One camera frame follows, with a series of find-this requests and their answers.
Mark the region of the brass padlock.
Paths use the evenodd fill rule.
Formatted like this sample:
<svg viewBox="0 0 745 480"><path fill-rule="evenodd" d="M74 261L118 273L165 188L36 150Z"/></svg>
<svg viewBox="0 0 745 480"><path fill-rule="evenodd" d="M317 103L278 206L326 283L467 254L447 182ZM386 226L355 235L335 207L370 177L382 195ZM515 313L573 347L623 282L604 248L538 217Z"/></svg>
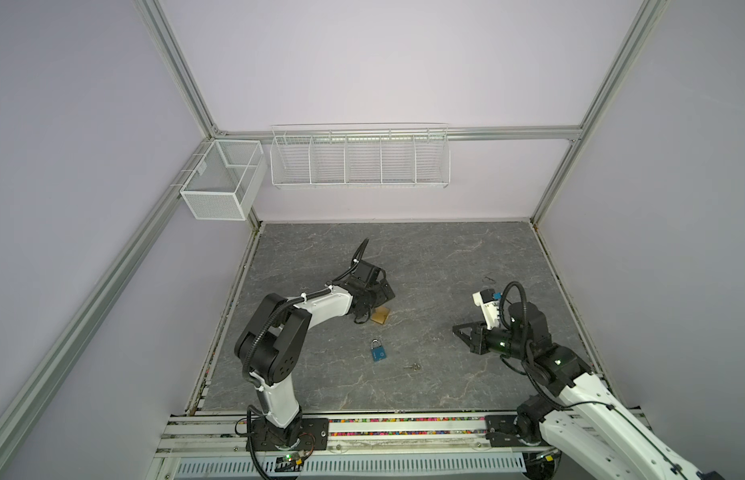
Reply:
<svg viewBox="0 0 745 480"><path fill-rule="evenodd" d="M386 308L384 306L377 307L375 311L372 312L370 320L372 320L372 322L375 322L376 324L385 325L390 317L390 314L391 310L389 308Z"/></svg>

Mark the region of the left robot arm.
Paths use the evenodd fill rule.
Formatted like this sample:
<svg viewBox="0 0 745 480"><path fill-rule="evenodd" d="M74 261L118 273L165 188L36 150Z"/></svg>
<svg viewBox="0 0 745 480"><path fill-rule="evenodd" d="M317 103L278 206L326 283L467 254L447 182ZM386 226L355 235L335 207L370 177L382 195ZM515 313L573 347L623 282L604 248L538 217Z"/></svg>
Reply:
<svg viewBox="0 0 745 480"><path fill-rule="evenodd" d="M256 432L264 433L266 442L278 448L297 446L304 433L292 372L308 332L349 315L354 323L365 324L376 309L396 297L386 270L364 260L368 242L362 240L348 269L321 290L292 298L276 293L264 297L234 344L242 377L254 387L260 402Z"/></svg>

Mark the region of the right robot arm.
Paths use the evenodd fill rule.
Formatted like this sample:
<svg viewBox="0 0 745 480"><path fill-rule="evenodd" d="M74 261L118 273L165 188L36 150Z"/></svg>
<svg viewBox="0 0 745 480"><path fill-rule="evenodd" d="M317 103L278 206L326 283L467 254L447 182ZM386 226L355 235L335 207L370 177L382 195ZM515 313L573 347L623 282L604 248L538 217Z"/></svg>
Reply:
<svg viewBox="0 0 745 480"><path fill-rule="evenodd" d="M718 479L662 442L604 384L574 350L554 342L546 315L528 300L518 281L503 291L484 289L473 301L479 322L456 325L454 334L471 352L494 353L529 380L535 395L512 420L492 416L486 438L514 437L548 444L597 479Z"/></svg>

